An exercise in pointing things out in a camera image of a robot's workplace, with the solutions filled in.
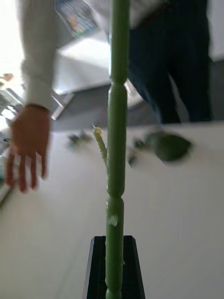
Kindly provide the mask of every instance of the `table surface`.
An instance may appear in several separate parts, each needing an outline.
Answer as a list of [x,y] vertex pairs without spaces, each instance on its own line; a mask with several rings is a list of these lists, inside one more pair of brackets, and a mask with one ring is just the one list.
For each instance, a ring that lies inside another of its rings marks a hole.
[[[129,129],[127,144],[149,130]],[[165,165],[142,153],[126,167],[124,232],[146,298],[221,299],[224,123],[172,130],[195,143],[191,157]],[[0,210],[0,298],[82,298],[91,239],[105,234],[106,175],[95,141],[75,150],[67,135],[52,138],[48,180]]]

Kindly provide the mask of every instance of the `green plant stem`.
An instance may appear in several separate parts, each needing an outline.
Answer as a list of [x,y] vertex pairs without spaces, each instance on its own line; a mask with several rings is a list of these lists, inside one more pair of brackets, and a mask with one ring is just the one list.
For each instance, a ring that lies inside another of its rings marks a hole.
[[112,0],[110,30],[111,79],[108,100],[106,204],[106,299],[121,299],[123,278],[123,223],[126,162],[129,0]]

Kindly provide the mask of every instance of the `jeans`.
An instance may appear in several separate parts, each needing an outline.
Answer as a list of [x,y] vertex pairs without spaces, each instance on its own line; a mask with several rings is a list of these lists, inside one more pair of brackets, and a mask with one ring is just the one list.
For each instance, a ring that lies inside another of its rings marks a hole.
[[211,120],[209,42],[205,7],[189,7],[186,13],[181,4],[172,5],[130,30],[128,77],[160,123],[180,122],[169,76],[189,120]]

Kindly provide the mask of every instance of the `person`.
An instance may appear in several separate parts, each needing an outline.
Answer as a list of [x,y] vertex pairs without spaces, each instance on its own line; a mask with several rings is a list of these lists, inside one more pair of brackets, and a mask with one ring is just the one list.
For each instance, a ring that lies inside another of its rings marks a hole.
[[[95,20],[108,33],[110,1],[85,0]],[[130,0],[129,79],[156,112],[161,123],[180,122],[169,75],[174,79],[190,121],[211,119],[209,100],[209,29],[207,0]],[[20,0],[24,50],[22,73],[26,103],[12,123],[6,183],[13,183],[13,164],[20,156],[19,186],[37,186],[36,164],[46,176],[49,109],[56,50],[54,0]]]

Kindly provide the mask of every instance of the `white sweater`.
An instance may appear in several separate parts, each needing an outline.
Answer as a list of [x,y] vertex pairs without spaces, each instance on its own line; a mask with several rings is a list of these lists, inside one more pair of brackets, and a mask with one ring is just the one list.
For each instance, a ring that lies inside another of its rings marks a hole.
[[[84,0],[93,10],[96,22],[109,28],[111,0]],[[137,26],[164,0],[130,0],[130,27]],[[54,0],[17,0],[21,40],[25,60],[22,74],[27,88],[26,104],[51,106],[53,61],[56,50]]]

